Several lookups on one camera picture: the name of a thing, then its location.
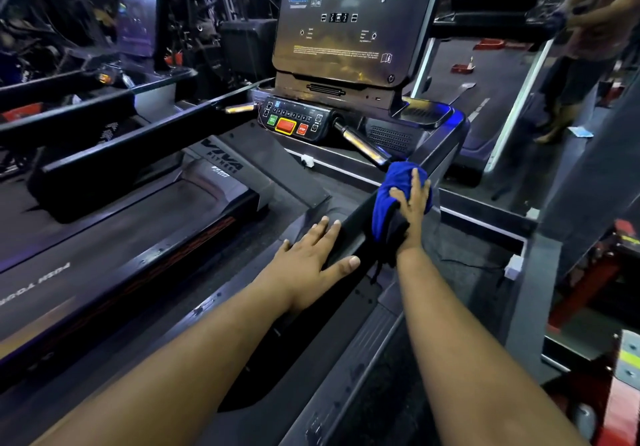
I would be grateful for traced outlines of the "person's left hand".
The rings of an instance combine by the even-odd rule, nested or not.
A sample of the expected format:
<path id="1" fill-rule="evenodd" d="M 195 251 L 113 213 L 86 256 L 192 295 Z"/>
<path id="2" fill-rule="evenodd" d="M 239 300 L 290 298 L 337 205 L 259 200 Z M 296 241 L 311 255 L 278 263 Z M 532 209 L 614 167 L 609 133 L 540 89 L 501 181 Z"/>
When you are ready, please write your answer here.
<path id="1" fill-rule="evenodd" d="M 342 224 L 330 222 L 328 244 L 332 251 Z M 323 286 L 323 271 L 329 257 L 312 255 L 306 250 L 306 234 L 294 243 L 294 258 L 290 263 L 278 263 L 278 251 L 273 260 L 259 273 L 253 284 L 277 303 L 281 312 L 300 312 L 315 303 L 332 286 Z"/>

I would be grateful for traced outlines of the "person's right hand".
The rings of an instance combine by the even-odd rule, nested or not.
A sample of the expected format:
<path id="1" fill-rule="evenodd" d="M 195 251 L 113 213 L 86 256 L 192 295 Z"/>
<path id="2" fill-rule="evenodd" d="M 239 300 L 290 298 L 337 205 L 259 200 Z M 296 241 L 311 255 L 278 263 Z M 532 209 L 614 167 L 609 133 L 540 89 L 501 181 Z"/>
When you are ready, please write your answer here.
<path id="1" fill-rule="evenodd" d="M 397 251 L 397 264 L 401 261 L 401 256 L 407 255 L 409 251 L 422 251 L 422 220 L 425 215 L 420 201 L 420 190 L 424 182 L 420 180 L 419 168 L 412 169 L 412 187 L 408 200 L 408 212 L 401 213 L 407 221 L 407 228 L 404 241 Z"/>

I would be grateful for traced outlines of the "blue cleaning cloth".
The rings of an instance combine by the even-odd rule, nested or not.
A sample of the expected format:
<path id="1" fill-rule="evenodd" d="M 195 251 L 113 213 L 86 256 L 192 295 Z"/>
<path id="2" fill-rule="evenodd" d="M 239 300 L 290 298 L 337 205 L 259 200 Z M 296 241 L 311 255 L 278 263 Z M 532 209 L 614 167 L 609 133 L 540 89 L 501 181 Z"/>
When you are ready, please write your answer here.
<path id="1" fill-rule="evenodd" d="M 387 264 L 389 267 L 396 267 L 397 251 L 404 243 L 410 224 L 401 214 L 400 203 L 391 196 L 390 190 L 397 188 L 408 202 L 412 191 L 412 173 L 415 168 L 418 171 L 420 186 L 424 187 L 430 179 L 427 171 L 410 161 L 396 161 L 388 167 L 385 179 L 376 192 L 371 236 L 376 247 L 379 266 Z"/>

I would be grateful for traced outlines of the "person's left forearm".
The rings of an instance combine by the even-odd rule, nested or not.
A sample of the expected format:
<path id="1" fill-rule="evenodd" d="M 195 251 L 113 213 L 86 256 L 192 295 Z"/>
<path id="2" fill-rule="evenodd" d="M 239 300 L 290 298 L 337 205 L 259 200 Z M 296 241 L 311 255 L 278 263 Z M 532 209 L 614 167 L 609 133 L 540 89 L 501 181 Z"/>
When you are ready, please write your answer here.
<path id="1" fill-rule="evenodd" d="M 254 282 L 80 405 L 33 446 L 190 446 L 300 288 Z"/>

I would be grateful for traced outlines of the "person's right forearm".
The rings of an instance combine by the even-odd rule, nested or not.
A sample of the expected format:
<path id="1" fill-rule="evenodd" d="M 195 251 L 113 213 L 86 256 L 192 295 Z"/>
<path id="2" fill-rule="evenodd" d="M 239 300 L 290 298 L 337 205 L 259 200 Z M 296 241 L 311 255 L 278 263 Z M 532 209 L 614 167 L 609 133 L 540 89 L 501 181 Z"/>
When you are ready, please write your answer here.
<path id="1" fill-rule="evenodd" d="M 443 446 L 589 446 L 460 302 L 421 246 L 397 253 L 404 317 Z"/>

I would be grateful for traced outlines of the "black console tray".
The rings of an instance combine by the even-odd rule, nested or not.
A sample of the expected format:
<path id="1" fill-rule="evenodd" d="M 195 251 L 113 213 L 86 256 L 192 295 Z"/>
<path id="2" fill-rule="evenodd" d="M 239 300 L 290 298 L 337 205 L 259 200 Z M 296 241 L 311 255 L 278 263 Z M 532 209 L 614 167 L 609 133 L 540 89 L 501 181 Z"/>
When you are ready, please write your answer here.
<path id="1" fill-rule="evenodd" d="M 405 106 L 397 113 L 399 119 L 416 124 L 424 130 L 435 130 L 454 113 L 447 104 L 410 97 L 403 98 Z"/>

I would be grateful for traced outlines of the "grey treadmill motor cover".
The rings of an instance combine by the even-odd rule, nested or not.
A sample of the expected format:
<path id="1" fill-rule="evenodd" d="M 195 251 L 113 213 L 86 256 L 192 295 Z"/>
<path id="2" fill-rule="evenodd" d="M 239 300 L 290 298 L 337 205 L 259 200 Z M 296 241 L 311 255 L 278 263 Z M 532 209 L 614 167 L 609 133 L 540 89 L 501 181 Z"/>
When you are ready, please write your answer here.
<path id="1" fill-rule="evenodd" d="M 277 138 L 255 120 L 223 135 L 209 136 L 185 151 L 194 159 L 205 159 L 258 194 L 258 211 L 269 205 L 276 187 L 309 209 L 318 208 L 330 198 Z"/>

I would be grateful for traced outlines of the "treadmill button control panel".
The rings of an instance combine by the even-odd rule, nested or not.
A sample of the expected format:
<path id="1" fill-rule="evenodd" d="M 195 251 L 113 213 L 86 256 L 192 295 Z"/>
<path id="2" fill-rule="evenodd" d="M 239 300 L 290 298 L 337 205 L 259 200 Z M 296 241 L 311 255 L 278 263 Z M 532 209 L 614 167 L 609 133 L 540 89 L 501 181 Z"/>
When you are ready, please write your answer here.
<path id="1" fill-rule="evenodd" d="M 333 128 L 339 113 L 308 103 L 268 96 L 258 103 L 259 123 L 268 131 L 319 145 Z"/>

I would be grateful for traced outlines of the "black treadmill running belt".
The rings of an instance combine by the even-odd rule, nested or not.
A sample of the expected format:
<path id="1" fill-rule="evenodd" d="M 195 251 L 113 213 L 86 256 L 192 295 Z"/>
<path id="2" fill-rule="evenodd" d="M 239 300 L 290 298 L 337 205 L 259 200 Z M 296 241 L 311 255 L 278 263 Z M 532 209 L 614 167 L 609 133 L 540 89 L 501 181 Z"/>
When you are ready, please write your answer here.
<path id="1" fill-rule="evenodd" d="M 0 375 L 27 369 L 113 302 L 259 209 L 213 168 L 176 171 L 10 249 L 0 238 Z"/>

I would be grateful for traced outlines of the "black treadmill console screen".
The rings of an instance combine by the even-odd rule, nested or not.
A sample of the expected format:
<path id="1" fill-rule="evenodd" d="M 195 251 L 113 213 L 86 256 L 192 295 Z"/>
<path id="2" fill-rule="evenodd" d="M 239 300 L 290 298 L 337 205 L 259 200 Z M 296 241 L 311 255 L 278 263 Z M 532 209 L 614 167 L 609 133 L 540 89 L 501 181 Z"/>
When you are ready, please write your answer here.
<path id="1" fill-rule="evenodd" d="M 436 0 L 281 0 L 278 72 L 396 88 L 416 73 Z"/>

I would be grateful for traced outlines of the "neighbouring treadmill black handrail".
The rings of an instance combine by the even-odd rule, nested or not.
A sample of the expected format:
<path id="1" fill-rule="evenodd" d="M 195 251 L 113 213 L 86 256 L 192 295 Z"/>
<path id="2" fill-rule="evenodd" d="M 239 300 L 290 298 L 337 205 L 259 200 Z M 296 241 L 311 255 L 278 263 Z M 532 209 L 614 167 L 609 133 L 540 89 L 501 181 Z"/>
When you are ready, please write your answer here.
<path id="1" fill-rule="evenodd" d="M 176 94 L 196 89 L 196 70 L 179 67 L 143 85 L 113 89 L 77 104 L 61 106 L 0 125 L 0 148 L 30 151 L 42 147 L 96 145 L 114 124 L 134 120 L 146 126 L 171 115 Z"/>

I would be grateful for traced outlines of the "neighbouring treadmill console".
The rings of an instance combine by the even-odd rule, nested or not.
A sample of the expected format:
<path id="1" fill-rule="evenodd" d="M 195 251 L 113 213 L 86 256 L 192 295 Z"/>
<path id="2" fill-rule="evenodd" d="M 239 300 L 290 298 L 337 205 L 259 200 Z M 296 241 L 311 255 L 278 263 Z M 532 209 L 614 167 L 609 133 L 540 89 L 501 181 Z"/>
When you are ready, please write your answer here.
<path id="1" fill-rule="evenodd" d="M 116 48 L 152 72 L 168 70 L 169 0 L 118 0 Z"/>

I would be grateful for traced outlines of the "grey treadmill foot rail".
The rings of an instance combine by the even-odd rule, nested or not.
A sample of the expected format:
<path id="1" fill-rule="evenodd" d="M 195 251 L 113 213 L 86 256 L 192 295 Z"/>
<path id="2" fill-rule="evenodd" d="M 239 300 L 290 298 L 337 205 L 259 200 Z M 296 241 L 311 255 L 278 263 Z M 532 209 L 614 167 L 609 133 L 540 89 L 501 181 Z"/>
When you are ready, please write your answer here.
<path id="1" fill-rule="evenodd" d="M 403 319 L 397 274 L 278 446 L 327 446 Z"/>

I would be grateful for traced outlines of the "large wall mirror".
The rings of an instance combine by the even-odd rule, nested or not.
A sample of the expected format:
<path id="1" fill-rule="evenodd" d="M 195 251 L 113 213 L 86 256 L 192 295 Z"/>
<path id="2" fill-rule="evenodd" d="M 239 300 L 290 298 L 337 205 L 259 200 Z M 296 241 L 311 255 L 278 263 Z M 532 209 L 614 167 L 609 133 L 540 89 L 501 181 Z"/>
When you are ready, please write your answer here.
<path id="1" fill-rule="evenodd" d="M 624 55 L 640 0 L 435 0 L 434 25 L 408 95 L 449 103 L 470 128 L 442 200 L 513 212 L 537 199 L 552 143 Z"/>

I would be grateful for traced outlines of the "red gym machine frame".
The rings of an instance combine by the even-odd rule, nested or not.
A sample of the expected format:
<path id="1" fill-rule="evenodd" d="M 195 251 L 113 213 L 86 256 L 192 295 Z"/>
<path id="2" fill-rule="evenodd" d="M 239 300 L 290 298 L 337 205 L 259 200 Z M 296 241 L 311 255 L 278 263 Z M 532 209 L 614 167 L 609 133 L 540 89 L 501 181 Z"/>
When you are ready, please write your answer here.
<path id="1" fill-rule="evenodd" d="M 607 319 L 593 358 L 561 342 L 587 312 Z M 615 220 L 561 281 L 541 358 L 561 373 L 544 389 L 590 446 L 640 446 L 640 226 Z"/>

